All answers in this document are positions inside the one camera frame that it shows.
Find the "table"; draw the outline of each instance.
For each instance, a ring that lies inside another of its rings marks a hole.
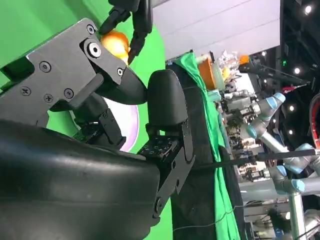
[[[82,18],[89,18],[99,27],[112,6],[106,0],[14,0],[0,3],[2,33],[0,39],[0,68],[48,38],[63,31]],[[132,21],[121,23],[117,30],[133,34]],[[147,37],[145,46],[130,67],[148,85],[151,73],[165,68],[165,49],[157,29]],[[0,72],[0,86],[8,79]],[[147,141],[147,104],[139,105],[139,135],[131,152],[136,153]],[[72,136],[77,128],[68,112],[49,112],[47,128]],[[160,223],[151,229],[148,240],[172,239],[171,203],[166,204]]]

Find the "green cloth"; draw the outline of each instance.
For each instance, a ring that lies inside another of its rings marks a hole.
[[[1,1],[0,21],[3,31],[0,38],[0,69],[82,18],[93,20],[99,27],[107,18],[111,8],[107,0]],[[128,19],[125,23],[119,24],[117,30],[125,33],[130,40],[133,35],[132,20]],[[140,55],[135,58],[130,67],[145,85],[148,84],[149,77],[154,71],[165,68],[164,43],[155,28],[147,37]],[[7,81],[8,79],[0,72],[0,87]],[[139,105],[138,110],[139,135],[131,150],[132,153],[136,153],[148,140],[145,129],[148,122],[147,104]],[[76,133],[77,129],[68,112],[50,112],[49,115],[47,128],[69,136]],[[160,223],[152,227],[146,239],[173,239],[170,201],[161,214]]]
[[[220,162],[219,145],[225,146],[218,123],[218,112],[214,104],[210,101],[205,83],[200,75],[194,53],[187,53],[175,61],[184,68],[190,77],[201,89],[205,120],[208,129],[210,144],[214,158]],[[215,205],[215,227],[218,240],[239,240],[240,235],[233,213],[233,207],[226,188],[225,178],[222,168],[217,168],[214,174],[214,205]]]

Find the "light blue joint cap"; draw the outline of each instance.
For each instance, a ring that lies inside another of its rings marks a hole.
[[[277,106],[278,106],[277,100],[273,96],[267,97],[265,100],[268,102],[269,106],[272,109],[276,109],[277,108]]]
[[[301,150],[309,150],[309,149],[314,149],[309,143],[304,143],[300,145],[296,151],[301,151]]]
[[[256,132],[256,130],[254,129],[253,126],[248,125],[248,126],[246,127],[246,132],[249,134],[250,137],[252,137],[252,138],[254,138],[254,139],[257,138],[257,132]]]
[[[279,99],[282,103],[284,103],[285,100],[286,100],[285,95],[283,95],[283,94],[280,93],[280,92],[276,92],[273,96],[274,96],[275,98]]]
[[[295,190],[299,193],[303,193],[306,190],[305,183],[300,179],[292,179],[291,183]]]
[[[276,190],[276,193],[279,195],[288,195],[288,193],[286,191]]]
[[[272,116],[263,116],[262,114],[260,114],[258,116],[262,121],[270,121]]]
[[[284,164],[284,166],[286,169],[290,170],[294,174],[300,174],[303,171],[303,169],[301,169],[300,167],[297,167],[297,166],[291,166],[288,164]]]
[[[279,166],[276,166],[276,168],[280,171],[280,173],[281,173],[284,177],[287,176],[287,171],[286,171],[286,169],[285,169],[284,166],[279,165]]]

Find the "screw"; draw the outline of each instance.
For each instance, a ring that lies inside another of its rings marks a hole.
[[[51,65],[50,65],[48,62],[46,62],[46,61],[40,62],[39,68],[40,68],[40,70],[41,70],[42,72],[44,72],[44,73],[48,73],[48,72],[51,71]]]
[[[101,55],[101,49],[100,49],[99,45],[95,42],[91,42],[88,45],[88,52],[91,55],[91,57],[93,57],[93,58],[98,58]]]
[[[74,97],[74,91],[72,91],[70,88],[66,88],[64,90],[64,96],[67,98],[67,99],[72,99]]]
[[[124,71],[121,68],[118,68],[117,73],[119,76],[122,76],[124,74]]]
[[[156,200],[155,212],[159,213],[162,207],[163,207],[162,199],[161,197],[158,197],[158,199]]]
[[[20,93],[21,93],[23,96],[30,96],[30,94],[31,94],[31,89],[28,88],[27,86],[23,86],[23,87],[20,89]]]
[[[94,26],[92,26],[92,25],[88,25],[88,26],[86,26],[86,30],[88,31],[88,33],[90,33],[90,34],[94,34],[95,33],[95,28],[94,28]]]
[[[51,94],[46,94],[43,99],[46,103],[51,103],[54,100],[54,97]]]

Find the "orange ball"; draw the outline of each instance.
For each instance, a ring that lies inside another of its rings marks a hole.
[[[101,44],[114,56],[128,65],[129,40],[122,32],[111,31],[102,36]]]

